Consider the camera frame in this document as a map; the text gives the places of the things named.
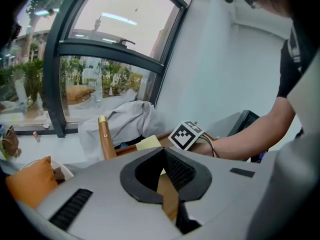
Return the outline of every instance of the black mesh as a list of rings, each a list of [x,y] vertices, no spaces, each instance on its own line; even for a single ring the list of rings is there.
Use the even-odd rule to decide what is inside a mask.
[[[163,151],[165,152],[164,170],[174,188],[179,191],[194,179],[196,170],[169,152]]]

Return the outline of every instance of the orange pillow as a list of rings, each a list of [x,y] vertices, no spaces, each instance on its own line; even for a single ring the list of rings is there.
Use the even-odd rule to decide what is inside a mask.
[[[7,177],[5,183],[15,200],[36,208],[58,184],[47,156]]]

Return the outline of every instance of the glass pane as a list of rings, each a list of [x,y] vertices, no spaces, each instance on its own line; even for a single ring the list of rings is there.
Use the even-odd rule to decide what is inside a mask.
[[[70,38],[117,43],[160,60],[179,9],[170,0],[87,0]]]
[[[127,102],[148,101],[156,77],[137,66],[85,56],[63,56],[60,75],[68,123],[105,115]]]
[[[29,0],[17,16],[22,30],[0,53],[0,123],[3,125],[50,122],[44,100],[44,52],[62,2]]]

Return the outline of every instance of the person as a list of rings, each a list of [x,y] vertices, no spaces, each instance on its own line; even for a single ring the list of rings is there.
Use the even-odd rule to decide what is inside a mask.
[[[261,154],[279,142],[287,133],[295,111],[287,95],[306,72],[319,48],[319,26],[312,10],[318,11],[317,0],[245,0],[252,8],[261,8],[293,21],[290,37],[283,44],[280,60],[280,84],[270,112],[258,118],[241,132],[214,141],[220,158],[244,160]],[[208,143],[197,143],[192,152],[212,156]]]

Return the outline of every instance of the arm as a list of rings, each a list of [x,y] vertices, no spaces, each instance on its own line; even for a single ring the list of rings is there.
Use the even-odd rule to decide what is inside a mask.
[[[224,159],[243,160],[269,149],[279,142],[287,133],[295,112],[289,101],[277,97],[271,111],[258,118],[248,128],[226,138],[213,142],[213,147]],[[211,155],[209,144],[198,144],[191,151]]]

